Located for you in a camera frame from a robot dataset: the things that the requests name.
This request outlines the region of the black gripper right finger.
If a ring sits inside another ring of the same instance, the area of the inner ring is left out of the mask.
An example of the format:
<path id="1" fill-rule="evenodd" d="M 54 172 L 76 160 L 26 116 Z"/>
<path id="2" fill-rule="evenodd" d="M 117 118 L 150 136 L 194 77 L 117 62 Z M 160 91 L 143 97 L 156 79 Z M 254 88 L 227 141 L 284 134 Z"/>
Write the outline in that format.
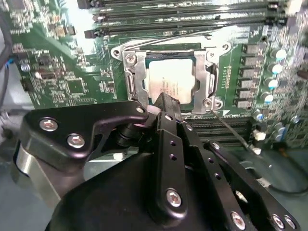
<path id="1" fill-rule="evenodd" d="M 226 149 L 215 141 L 202 144 L 181 119 L 180 102 L 170 98 L 184 147 L 194 169 L 206 181 L 214 203 L 217 231 L 299 231 L 296 219 Z"/>

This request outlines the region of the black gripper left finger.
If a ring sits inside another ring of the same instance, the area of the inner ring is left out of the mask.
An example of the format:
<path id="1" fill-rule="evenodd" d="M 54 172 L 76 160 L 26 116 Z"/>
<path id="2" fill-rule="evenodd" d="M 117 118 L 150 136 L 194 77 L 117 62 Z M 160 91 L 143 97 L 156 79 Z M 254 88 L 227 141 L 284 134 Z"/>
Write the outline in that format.
<path id="1" fill-rule="evenodd" d="M 27 113 L 20 129 L 16 165 L 56 206 L 82 183 L 138 154 L 183 157 L 171 96 L 153 108 L 126 101 Z"/>

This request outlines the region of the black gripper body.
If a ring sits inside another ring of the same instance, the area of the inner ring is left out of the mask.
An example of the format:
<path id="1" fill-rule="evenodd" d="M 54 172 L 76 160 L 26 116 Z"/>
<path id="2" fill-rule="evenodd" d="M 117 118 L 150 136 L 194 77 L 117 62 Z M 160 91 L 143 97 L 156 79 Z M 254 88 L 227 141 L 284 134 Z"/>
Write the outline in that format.
<path id="1" fill-rule="evenodd" d="M 172 154 L 138 154 L 67 193 L 50 231 L 228 231 L 205 181 Z"/>

